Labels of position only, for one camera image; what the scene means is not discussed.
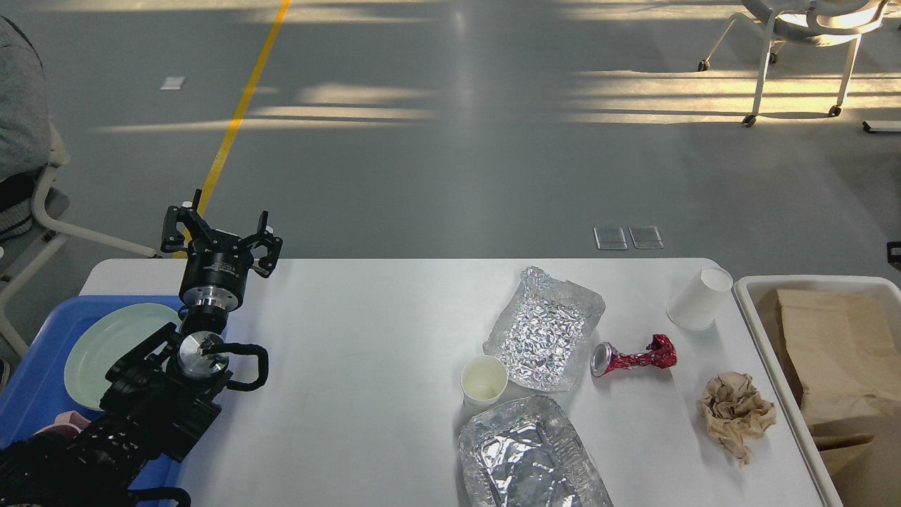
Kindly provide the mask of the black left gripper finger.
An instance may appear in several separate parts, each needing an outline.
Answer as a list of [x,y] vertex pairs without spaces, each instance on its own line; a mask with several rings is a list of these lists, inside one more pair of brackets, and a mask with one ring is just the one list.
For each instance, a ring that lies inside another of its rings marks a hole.
[[194,192],[193,199],[181,206],[170,206],[164,216],[160,251],[173,254],[210,253],[212,229],[199,214],[202,189]]
[[283,240],[268,225],[268,211],[258,218],[257,231],[239,240],[239,260],[261,278],[270,278],[279,262]]

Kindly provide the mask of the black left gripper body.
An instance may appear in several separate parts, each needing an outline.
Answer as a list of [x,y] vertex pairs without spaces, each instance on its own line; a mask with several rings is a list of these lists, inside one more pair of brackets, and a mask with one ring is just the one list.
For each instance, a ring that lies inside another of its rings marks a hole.
[[179,298],[189,307],[217,304],[235,311],[244,304],[247,275],[254,257],[239,246],[241,237],[194,238],[187,247],[187,265]]

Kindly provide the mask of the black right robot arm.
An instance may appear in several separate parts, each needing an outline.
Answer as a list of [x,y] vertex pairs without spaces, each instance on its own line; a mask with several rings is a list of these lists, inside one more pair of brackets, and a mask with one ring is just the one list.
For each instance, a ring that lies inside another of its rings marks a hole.
[[901,271],[901,241],[891,241],[886,244],[887,263],[894,269]]

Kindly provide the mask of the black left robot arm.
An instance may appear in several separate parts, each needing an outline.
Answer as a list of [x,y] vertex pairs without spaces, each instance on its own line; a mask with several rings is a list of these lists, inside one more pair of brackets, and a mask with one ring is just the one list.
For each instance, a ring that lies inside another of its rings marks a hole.
[[183,251],[179,288],[183,316],[161,325],[106,370],[110,386],[102,414],[73,437],[42,430],[2,451],[4,506],[135,506],[174,501],[189,506],[178,487],[133,489],[148,462],[183,461],[221,414],[223,389],[264,386],[270,363],[259,344],[222,339],[228,315],[244,304],[248,274],[268,278],[283,241],[262,211],[247,237],[209,227],[191,203],[166,212],[160,249]]

